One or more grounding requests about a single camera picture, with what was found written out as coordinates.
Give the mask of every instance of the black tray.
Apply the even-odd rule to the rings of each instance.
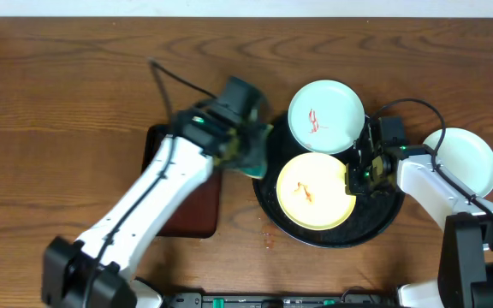
[[[320,246],[345,248],[362,244],[382,233],[395,219],[404,200],[404,193],[370,198],[358,196],[349,218],[339,226],[313,231],[291,221],[282,211],[276,196],[276,182],[281,169],[292,158],[308,150],[303,148],[288,129],[287,113],[273,122],[273,131],[268,136],[268,171],[262,180],[253,180],[256,198],[265,214],[285,233],[304,243]],[[356,163],[359,156],[352,148],[333,155],[342,163]]]

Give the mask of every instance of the wood grain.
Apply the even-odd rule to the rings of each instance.
[[[0,307],[41,306],[50,240],[73,240],[138,177],[146,130],[165,121],[147,56],[214,92],[228,75],[241,77],[277,112],[318,79],[347,83],[368,112],[424,98],[450,127],[493,149],[493,20],[2,18]],[[168,86],[177,109],[200,98]],[[438,127],[417,105],[389,112],[404,116],[414,142]],[[250,180],[227,173],[217,233],[155,239],[139,275],[165,292],[389,289],[435,277],[441,244],[437,225],[407,198],[393,224],[362,246],[307,246],[271,224]]]

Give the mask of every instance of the black plate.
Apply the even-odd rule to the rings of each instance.
[[[389,196],[370,198],[358,196],[349,218],[339,226],[313,231],[291,221],[282,211],[276,196],[276,182],[281,169],[292,158],[307,153],[288,129],[287,114],[279,116],[273,123],[273,131],[267,140],[268,171],[262,180],[253,180],[256,198],[265,214],[288,235],[304,243],[344,248],[362,244],[382,233],[395,219],[404,200],[404,194],[396,192]],[[356,163],[359,156],[353,148],[333,155],[342,163]]]

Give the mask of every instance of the green light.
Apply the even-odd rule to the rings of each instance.
[[[193,120],[196,121],[197,123],[205,123],[205,119],[198,116],[194,116]]]

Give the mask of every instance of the wooden surface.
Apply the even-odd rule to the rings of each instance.
[[[424,98],[493,149],[493,20],[0,19],[0,306],[40,306],[47,244],[73,240],[139,176],[146,129],[165,121],[147,56],[214,92],[237,75],[276,111],[318,79],[348,83],[368,112]],[[199,98],[168,85],[177,109]],[[438,128],[417,105],[390,112],[414,142]],[[164,291],[386,289],[436,277],[441,244],[407,198],[362,246],[307,246],[271,224],[249,179],[227,173],[217,233],[155,239],[139,275]]]

